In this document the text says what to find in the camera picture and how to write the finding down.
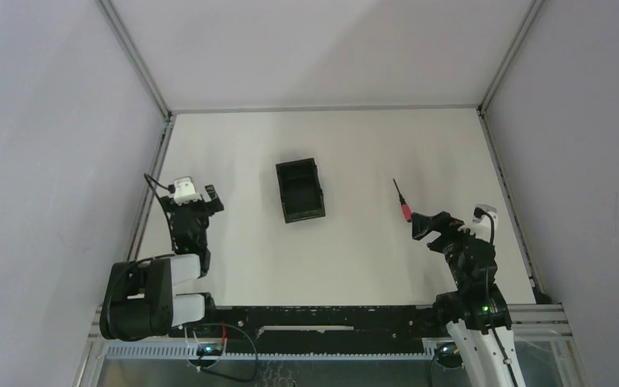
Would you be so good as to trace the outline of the red handled screwdriver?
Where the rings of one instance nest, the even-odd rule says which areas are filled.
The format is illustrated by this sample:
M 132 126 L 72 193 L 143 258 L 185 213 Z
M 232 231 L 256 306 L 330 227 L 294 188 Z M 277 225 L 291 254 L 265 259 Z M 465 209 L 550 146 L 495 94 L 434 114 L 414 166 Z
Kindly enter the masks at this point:
M 399 185 L 397 184 L 397 181 L 395 179 L 393 179 L 393 184 L 395 185 L 396 191 L 397 191 L 397 195 L 398 195 L 398 200 L 400 203 L 400 208 L 401 208 L 401 213 L 405 219 L 405 221 L 407 223 L 411 223 L 412 222 L 412 211 L 408 205 L 408 203 L 406 202 L 404 196 L 402 195 L 400 189 L 399 189 Z

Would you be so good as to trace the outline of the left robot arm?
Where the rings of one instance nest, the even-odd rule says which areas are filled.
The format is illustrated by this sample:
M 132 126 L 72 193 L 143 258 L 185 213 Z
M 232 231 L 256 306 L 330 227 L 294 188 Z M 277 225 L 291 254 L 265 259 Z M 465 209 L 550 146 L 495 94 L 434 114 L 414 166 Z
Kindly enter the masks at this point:
M 178 295 L 174 287 L 210 270 L 207 230 L 224 205 L 213 185 L 205 193 L 177 184 L 172 196 L 159 199 L 172 251 L 112 266 L 99 319 L 103 338 L 140 341 L 204 317 L 206 295 Z

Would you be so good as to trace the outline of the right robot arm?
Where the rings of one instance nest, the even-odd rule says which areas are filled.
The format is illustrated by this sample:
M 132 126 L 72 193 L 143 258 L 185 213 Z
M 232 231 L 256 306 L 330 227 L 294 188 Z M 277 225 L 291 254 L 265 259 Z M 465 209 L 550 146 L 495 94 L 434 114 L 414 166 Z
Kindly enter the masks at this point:
M 446 211 L 435 215 L 413 212 L 412 237 L 437 236 L 427 247 L 443 256 L 455 290 L 441 293 L 432 305 L 436 321 L 447 330 L 474 386 L 523 386 L 513 320 L 496 285 L 497 216 L 478 205 L 466 223 Z

